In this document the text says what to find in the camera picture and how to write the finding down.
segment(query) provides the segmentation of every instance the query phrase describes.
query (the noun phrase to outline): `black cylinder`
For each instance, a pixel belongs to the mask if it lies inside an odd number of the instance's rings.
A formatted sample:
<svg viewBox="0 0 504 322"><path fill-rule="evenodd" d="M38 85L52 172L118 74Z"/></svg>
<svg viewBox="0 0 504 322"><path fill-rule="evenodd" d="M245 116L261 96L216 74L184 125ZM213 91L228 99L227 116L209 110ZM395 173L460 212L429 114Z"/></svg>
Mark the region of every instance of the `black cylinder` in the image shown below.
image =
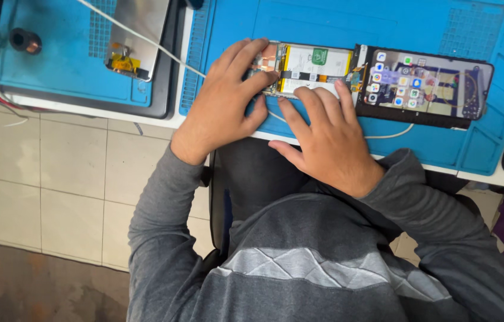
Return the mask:
<svg viewBox="0 0 504 322"><path fill-rule="evenodd" d="M18 52L27 52L30 55L41 52L40 37L21 28L15 28L9 33L9 43Z"/></svg>

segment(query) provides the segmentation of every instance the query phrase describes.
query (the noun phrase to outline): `green sticker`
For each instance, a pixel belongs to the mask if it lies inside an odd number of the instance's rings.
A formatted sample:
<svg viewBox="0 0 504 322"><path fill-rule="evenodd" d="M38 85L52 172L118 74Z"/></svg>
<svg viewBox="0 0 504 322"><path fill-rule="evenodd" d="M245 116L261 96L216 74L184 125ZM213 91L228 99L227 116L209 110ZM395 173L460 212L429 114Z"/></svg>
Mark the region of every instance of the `green sticker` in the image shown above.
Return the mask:
<svg viewBox="0 0 504 322"><path fill-rule="evenodd" d="M327 61L327 49L314 48L314 53L312 54L312 63L314 65L325 65L326 61Z"/></svg>

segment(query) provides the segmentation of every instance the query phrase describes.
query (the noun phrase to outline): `phone screen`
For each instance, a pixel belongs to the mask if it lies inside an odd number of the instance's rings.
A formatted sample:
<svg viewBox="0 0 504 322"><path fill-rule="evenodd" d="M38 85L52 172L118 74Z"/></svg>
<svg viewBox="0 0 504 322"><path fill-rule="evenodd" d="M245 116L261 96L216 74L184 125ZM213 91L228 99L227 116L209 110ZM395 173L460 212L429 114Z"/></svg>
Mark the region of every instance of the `phone screen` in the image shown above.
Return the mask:
<svg viewBox="0 0 504 322"><path fill-rule="evenodd" d="M376 49L364 102L465 119L480 118L492 65Z"/></svg>

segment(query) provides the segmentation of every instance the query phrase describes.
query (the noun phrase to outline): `white stripe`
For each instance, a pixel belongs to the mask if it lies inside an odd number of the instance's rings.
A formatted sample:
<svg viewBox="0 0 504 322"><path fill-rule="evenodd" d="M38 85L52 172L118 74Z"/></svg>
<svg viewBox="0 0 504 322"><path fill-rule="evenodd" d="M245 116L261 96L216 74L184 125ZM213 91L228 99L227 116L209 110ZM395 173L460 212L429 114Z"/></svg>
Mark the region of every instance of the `white stripe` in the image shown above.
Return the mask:
<svg viewBox="0 0 504 322"><path fill-rule="evenodd" d="M210 273L225 277L240 273L278 280L299 278L323 287L351 290L390 284L400 296L428 302L451 298L436 278L420 270L404 272L389 267L377 252L356 260L334 262L324 260L320 253L309 248L247 248Z"/></svg>

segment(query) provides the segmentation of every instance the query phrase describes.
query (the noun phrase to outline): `blue silicone mat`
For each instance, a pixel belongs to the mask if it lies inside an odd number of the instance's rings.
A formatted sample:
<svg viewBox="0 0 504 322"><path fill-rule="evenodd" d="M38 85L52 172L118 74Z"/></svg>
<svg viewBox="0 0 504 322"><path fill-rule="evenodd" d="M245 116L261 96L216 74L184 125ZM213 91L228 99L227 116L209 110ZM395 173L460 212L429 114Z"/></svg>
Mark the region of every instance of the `blue silicone mat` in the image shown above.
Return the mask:
<svg viewBox="0 0 504 322"><path fill-rule="evenodd" d="M91 0L113 14L117 0ZM107 70L112 23L75 0L4 0L0 18L0 84L134 106L151 104L150 83ZM40 54L15 51L9 32L36 33Z"/></svg>
<svg viewBox="0 0 504 322"><path fill-rule="evenodd" d="M495 73L487 112L468 131L415 125L405 135L368 144L377 155L409 147L428 165L482 175L494 172L504 149L504 1L205 0L194 12L188 63L207 72L230 44L245 37L348 49L358 43L490 62ZM202 81L186 71L181 114L188 113ZM276 98L269 97L267 103L281 115ZM301 102L293 104L307 119ZM368 136L408 127L368 117L359 121ZM287 124L273 116L259 131L294 137Z"/></svg>

